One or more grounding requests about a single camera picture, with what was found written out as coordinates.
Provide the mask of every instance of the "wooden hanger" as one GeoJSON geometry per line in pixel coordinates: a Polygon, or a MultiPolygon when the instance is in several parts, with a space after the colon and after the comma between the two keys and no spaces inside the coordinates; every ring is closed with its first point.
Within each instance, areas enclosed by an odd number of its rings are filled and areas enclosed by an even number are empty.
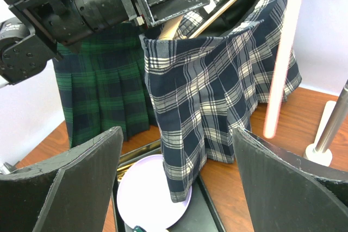
{"type": "MultiPolygon", "coordinates": [[[[211,18],[209,18],[203,25],[201,25],[189,38],[195,38],[200,35],[211,23],[213,23],[223,12],[225,12],[237,0],[229,0],[222,8],[220,8],[211,18]]],[[[165,23],[159,39],[173,39],[176,31],[180,25],[183,16],[175,17],[165,23]]]]}

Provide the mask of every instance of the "black tray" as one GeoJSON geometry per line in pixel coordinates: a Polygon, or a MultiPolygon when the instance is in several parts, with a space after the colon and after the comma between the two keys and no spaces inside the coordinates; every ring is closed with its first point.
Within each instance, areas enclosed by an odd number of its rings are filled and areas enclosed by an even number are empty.
{"type": "MultiPolygon", "coordinates": [[[[160,142],[156,141],[145,145],[139,149],[126,153],[120,157],[119,168],[128,164],[134,163],[139,159],[146,156],[159,154],[160,142]]],[[[133,230],[128,227],[122,220],[116,206],[118,182],[114,184],[113,188],[113,201],[114,201],[114,213],[117,232],[132,232],[133,230]]],[[[225,232],[226,229],[222,224],[221,218],[214,206],[212,198],[203,182],[202,177],[199,175],[194,184],[192,185],[192,196],[189,207],[182,218],[173,226],[168,229],[169,232],[225,232]]]]}

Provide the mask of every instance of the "robotic arm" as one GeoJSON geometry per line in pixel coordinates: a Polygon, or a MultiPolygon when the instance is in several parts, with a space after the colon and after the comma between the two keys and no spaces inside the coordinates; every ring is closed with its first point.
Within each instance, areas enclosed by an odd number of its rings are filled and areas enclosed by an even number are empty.
{"type": "Polygon", "coordinates": [[[151,28],[209,0],[5,0],[16,17],[0,24],[0,76],[17,84],[40,73],[48,60],[63,59],[79,42],[124,21],[151,28]]]}

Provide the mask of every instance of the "pole base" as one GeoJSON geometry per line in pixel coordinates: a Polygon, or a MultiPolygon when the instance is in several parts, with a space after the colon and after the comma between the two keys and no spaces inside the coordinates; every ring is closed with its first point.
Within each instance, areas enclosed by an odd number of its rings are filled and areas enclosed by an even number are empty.
{"type": "Polygon", "coordinates": [[[306,148],[306,151],[304,152],[303,157],[317,164],[324,165],[326,167],[330,166],[332,161],[331,151],[328,149],[324,153],[320,153],[315,150],[315,146],[316,144],[314,143],[308,145],[308,147],[306,148]]]}

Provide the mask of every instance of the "green plaid skirt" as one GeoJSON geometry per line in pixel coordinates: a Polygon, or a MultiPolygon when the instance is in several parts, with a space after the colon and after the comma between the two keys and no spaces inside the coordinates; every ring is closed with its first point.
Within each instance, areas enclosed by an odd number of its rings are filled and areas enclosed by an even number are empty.
{"type": "Polygon", "coordinates": [[[70,146],[121,126],[125,140],[157,125],[144,83],[144,51],[130,23],[85,39],[79,54],[64,46],[54,61],[70,146]]]}

